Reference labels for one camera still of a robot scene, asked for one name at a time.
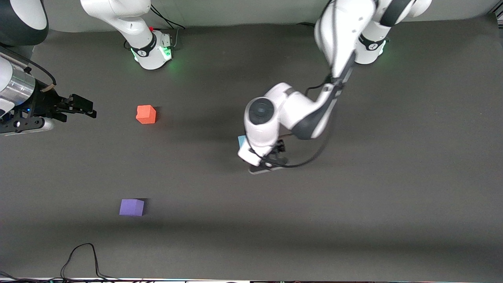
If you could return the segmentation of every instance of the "gray table surface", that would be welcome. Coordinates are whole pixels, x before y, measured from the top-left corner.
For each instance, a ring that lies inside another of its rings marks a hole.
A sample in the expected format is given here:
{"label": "gray table surface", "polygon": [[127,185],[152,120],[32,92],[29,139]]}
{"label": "gray table surface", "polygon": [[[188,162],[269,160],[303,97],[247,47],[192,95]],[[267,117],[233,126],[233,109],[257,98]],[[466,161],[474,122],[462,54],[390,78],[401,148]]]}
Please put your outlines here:
{"label": "gray table surface", "polygon": [[[501,282],[495,18],[402,23],[390,37],[355,68],[324,154],[253,176],[236,155],[244,107],[278,82],[322,80],[311,28],[182,30],[154,71],[118,32],[51,33],[33,60],[98,118],[0,139],[0,269],[56,276],[92,242],[120,277]],[[159,107],[156,124],[135,120],[141,104]],[[290,138],[287,154],[318,144]],[[118,216],[123,198],[148,198],[147,214]],[[68,276],[94,274],[90,249],[74,260]]]}

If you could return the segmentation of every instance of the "purple cube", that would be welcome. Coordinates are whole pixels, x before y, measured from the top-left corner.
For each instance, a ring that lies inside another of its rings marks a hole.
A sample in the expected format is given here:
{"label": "purple cube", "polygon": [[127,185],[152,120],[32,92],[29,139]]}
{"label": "purple cube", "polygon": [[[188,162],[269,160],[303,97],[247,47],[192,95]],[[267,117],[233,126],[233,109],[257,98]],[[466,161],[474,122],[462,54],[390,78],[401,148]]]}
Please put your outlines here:
{"label": "purple cube", "polygon": [[123,199],[121,202],[121,210],[119,215],[122,216],[142,216],[143,215],[143,200],[139,199]]}

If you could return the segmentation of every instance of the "orange cube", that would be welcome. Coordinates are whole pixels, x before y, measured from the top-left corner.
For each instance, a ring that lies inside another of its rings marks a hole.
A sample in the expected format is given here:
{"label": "orange cube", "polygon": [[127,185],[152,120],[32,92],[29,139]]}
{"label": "orange cube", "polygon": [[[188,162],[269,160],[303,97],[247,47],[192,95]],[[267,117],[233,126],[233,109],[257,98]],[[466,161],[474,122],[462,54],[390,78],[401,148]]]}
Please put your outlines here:
{"label": "orange cube", "polygon": [[136,120],[142,124],[154,124],[155,123],[155,109],[152,105],[139,105],[136,108]]}

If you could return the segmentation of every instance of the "white wall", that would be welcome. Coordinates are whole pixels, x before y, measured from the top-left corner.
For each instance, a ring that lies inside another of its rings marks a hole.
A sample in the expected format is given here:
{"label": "white wall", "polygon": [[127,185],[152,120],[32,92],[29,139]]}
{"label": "white wall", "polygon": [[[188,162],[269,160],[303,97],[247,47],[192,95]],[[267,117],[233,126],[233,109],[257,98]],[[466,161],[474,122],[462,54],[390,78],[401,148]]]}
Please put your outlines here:
{"label": "white wall", "polygon": [[[152,0],[168,19],[184,26],[240,24],[295,24],[314,22],[327,0]],[[498,0],[433,0],[423,15],[412,21],[467,19],[483,15]],[[109,31],[113,28],[88,16],[79,0],[44,0],[49,26],[65,32]],[[166,27],[152,12],[143,16],[148,25]]]}

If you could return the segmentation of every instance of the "metallic silver cylinder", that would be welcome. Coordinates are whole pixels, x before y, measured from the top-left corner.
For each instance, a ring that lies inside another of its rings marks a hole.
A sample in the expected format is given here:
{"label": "metallic silver cylinder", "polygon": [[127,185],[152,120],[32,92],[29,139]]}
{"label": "metallic silver cylinder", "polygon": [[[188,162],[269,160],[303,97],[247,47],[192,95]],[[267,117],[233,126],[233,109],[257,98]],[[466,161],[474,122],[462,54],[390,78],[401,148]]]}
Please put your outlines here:
{"label": "metallic silver cylinder", "polygon": [[33,94],[35,78],[21,67],[0,57],[0,73],[0,98],[20,105]]}

